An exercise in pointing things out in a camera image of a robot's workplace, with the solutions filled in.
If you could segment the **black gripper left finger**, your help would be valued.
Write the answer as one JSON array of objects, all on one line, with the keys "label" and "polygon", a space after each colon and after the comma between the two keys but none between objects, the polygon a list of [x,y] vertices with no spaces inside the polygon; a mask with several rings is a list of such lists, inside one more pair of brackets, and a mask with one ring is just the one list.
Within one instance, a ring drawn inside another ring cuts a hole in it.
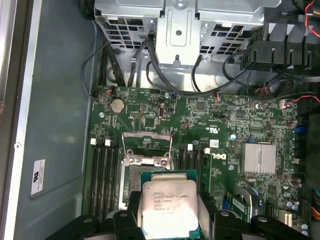
[{"label": "black gripper left finger", "polygon": [[140,240],[137,216],[142,193],[134,191],[126,210],[111,213],[104,221],[81,215],[47,237],[48,240]]}]

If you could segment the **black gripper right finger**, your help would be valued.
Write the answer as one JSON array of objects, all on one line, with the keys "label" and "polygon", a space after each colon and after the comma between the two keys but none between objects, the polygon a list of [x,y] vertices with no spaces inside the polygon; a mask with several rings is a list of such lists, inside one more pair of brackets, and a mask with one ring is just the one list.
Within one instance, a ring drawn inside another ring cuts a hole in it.
[{"label": "black gripper right finger", "polygon": [[199,192],[198,222],[206,240],[309,240],[275,218],[258,215],[249,223],[227,210],[218,210],[210,194]]}]

